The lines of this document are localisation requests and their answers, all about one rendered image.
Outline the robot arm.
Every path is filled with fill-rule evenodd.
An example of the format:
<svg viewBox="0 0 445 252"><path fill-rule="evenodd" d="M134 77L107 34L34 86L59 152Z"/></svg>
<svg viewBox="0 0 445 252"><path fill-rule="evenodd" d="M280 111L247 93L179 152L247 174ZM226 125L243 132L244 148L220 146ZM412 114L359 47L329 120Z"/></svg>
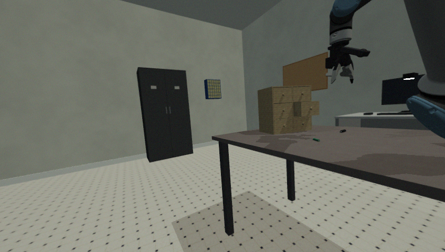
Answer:
<svg viewBox="0 0 445 252"><path fill-rule="evenodd" d="M352 39L354 13L371 0L335 0L330 12L330 45ZM414 117L445 139L445 0L404 0L426 70L418 81L420 94L407 99ZM370 51L341 47L340 52L367 57Z"/></svg>

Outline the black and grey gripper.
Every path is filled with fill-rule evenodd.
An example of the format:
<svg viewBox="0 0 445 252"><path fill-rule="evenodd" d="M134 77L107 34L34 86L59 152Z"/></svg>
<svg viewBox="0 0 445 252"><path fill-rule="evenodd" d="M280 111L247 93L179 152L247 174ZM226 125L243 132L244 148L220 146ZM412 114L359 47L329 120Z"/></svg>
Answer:
<svg viewBox="0 0 445 252"><path fill-rule="evenodd" d="M333 43L330 47L328 47L328 50L330 50L330 57L325 59L325 68L332 69L331 71L326 73L326 76L331 77L331 84L336 80L338 71L341 69L342 66L343 71L340 73L340 76L349 77L351 83L353 83L354 67L351 57L349 54L340 52L340 48L345 47L348 44L349 40L341 40Z"/></svg>

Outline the wooden chest of drawers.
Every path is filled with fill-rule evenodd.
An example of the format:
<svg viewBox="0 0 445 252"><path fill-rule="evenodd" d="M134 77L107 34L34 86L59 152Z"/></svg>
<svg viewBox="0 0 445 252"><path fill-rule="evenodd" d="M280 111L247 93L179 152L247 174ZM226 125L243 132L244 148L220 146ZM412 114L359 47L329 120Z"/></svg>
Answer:
<svg viewBox="0 0 445 252"><path fill-rule="evenodd" d="M265 89L258 90L258 111L259 111L259 132L273 134L274 133L274 119L283 119L283 118L274 118L274 103L282 103L282 102L273 102L273 88L278 87L291 87L292 88L292 117L284 117L284 118L292 118L293 119L293 103L297 101L293 101L293 87L310 87L311 85L306 86L276 86L269 87Z"/></svg>

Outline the wooden drawer front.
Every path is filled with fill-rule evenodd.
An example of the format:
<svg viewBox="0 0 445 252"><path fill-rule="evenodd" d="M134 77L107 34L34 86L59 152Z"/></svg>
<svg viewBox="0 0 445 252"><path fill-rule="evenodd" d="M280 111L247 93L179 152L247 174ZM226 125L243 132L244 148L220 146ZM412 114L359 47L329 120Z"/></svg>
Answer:
<svg viewBox="0 0 445 252"><path fill-rule="evenodd" d="M293 119L274 119L274 133L293 132Z"/></svg>
<svg viewBox="0 0 445 252"><path fill-rule="evenodd" d="M292 103L273 104L274 118L292 117Z"/></svg>
<svg viewBox="0 0 445 252"><path fill-rule="evenodd" d="M293 103L293 116L315 116L319 115L319 102L307 101L307 102L294 102Z"/></svg>
<svg viewBox="0 0 445 252"><path fill-rule="evenodd" d="M301 131L301 130L309 130L311 129L311 117L294 117L294 131Z"/></svg>
<svg viewBox="0 0 445 252"><path fill-rule="evenodd" d="M293 87L293 101L311 100L310 87Z"/></svg>
<svg viewBox="0 0 445 252"><path fill-rule="evenodd" d="M273 88L273 102L292 101L292 88Z"/></svg>

